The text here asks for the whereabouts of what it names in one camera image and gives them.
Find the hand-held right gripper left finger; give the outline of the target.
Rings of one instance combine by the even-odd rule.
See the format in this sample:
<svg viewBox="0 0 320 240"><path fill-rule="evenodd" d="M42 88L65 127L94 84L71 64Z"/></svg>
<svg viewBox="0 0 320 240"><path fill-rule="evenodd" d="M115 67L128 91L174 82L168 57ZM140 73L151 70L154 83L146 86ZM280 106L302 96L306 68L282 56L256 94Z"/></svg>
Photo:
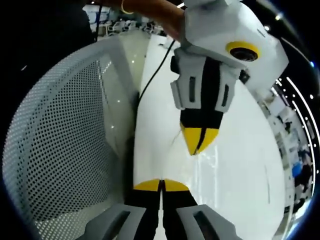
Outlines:
<svg viewBox="0 0 320 240"><path fill-rule="evenodd" d="M117 203L90 220L85 240L134 240L138 232L158 226L162 180L156 178L133 187L124 203Z"/></svg>

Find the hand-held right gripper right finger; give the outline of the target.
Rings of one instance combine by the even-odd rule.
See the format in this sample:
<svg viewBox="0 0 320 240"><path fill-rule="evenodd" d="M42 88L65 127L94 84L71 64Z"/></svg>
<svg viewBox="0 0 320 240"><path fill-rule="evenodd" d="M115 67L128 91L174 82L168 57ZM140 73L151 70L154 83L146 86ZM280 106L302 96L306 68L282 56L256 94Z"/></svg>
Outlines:
<svg viewBox="0 0 320 240"><path fill-rule="evenodd" d="M162 223L168 240L239 240L235 225L206 204L197 204L189 188L164 179Z"/></svg>

